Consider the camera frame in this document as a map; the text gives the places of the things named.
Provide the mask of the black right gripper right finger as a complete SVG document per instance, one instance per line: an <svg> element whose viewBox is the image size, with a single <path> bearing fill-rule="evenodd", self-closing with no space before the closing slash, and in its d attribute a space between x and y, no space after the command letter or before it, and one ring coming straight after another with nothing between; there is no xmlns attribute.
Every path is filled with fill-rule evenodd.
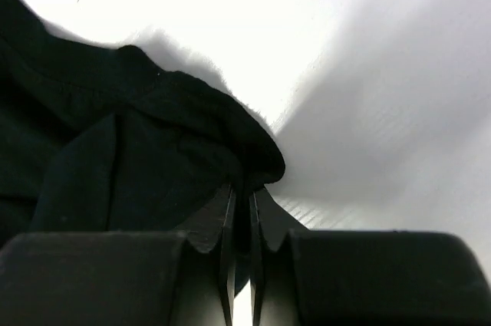
<svg viewBox="0 0 491 326"><path fill-rule="evenodd" d="M266 190L249 200L255 325L488 325L490 286L444 232L306 229Z"/></svg>

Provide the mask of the black t-shirt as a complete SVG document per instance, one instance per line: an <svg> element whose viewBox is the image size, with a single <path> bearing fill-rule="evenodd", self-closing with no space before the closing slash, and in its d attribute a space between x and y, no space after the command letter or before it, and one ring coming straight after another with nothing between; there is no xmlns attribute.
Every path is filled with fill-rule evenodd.
<svg viewBox="0 0 491 326"><path fill-rule="evenodd" d="M133 45L50 34L1 0L1 240L22 232L166 231L231 185L280 180L269 132L233 97Z"/></svg>

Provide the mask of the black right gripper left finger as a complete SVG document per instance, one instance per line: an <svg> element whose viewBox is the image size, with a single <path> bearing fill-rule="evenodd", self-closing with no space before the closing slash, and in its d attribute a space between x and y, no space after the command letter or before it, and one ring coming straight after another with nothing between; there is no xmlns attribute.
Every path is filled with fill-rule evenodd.
<svg viewBox="0 0 491 326"><path fill-rule="evenodd" d="M18 235L1 250L3 325L230 325L236 196L172 232Z"/></svg>

